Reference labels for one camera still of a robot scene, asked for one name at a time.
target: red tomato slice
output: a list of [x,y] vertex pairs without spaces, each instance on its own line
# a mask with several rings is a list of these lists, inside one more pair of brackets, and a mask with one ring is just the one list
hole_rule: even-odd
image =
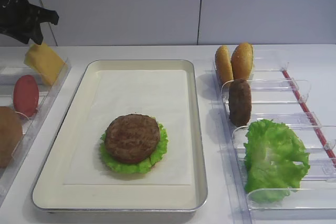
[[38,106],[38,99],[39,93],[35,78],[29,74],[20,77],[15,83],[13,92],[15,110],[31,117]]

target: red strip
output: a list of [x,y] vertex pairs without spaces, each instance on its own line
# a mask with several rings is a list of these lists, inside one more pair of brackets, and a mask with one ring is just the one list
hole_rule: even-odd
[[[290,76],[289,76],[289,74],[288,74],[288,72],[286,70],[283,70],[282,74],[284,75],[285,78],[290,79]],[[290,85],[293,88],[295,87],[295,85],[294,85],[294,83],[292,81],[290,82]],[[301,95],[300,95],[299,91],[297,91],[296,89],[293,89],[293,93],[294,93],[296,99],[298,101],[300,101]],[[301,106],[301,108],[302,108],[302,110],[304,112],[306,112],[306,113],[308,113],[310,115],[309,116],[309,120],[310,120],[311,124],[312,125],[318,125],[317,122],[316,122],[316,120],[315,120],[315,118],[313,116],[311,116],[311,112],[309,111],[306,103],[300,102],[300,106]],[[314,130],[315,130],[316,136],[319,138],[322,146],[325,146],[326,143],[327,143],[327,140],[324,137],[321,129],[318,128],[318,127],[314,127]],[[327,153],[328,157],[332,159],[332,162],[334,163],[334,166],[336,167],[336,156],[335,156],[335,153],[332,150],[326,150],[326,149],[324,149],[324,150]]]

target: green lettuce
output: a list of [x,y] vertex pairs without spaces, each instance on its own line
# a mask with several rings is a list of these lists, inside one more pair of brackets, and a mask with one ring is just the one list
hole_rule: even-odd
[[246,136],[245,191],[249,193],[261,188],[283,188],[253,192],[250,195],[253,201],[279,201],[293,189],[300,188],[302,178],[310,169],[309,153],[293,130],[284,123],[263,119],[251,123]]
[[102,134],[101,140],[102,143],[100,144],[100,154],[101,158],[104,163],[114,172],[116,173],[123,173],[123,174],[132,174],[132,173],[142,173],[145,174],[149,172],[153,165],[159,162],[163,154],[167,152],[167,130],[163,127],[161,123],[158,123],[159,130],[160,130],[160,140],[158,145],[156,146],[155,151],[151,154],[150,157],[146,158],[145,160],[137,163],[137,164],[123,164],[116,161],[111,155],[107,152],[105,148],[105,138],[106,133]]

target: yellow cheese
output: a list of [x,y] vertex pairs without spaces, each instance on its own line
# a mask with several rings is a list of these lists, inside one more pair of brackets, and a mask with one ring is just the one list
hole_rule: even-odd
[[26,53],[25,64],[41,77],[46,85],[52,86],[65,62],[47,44],[34,44]]

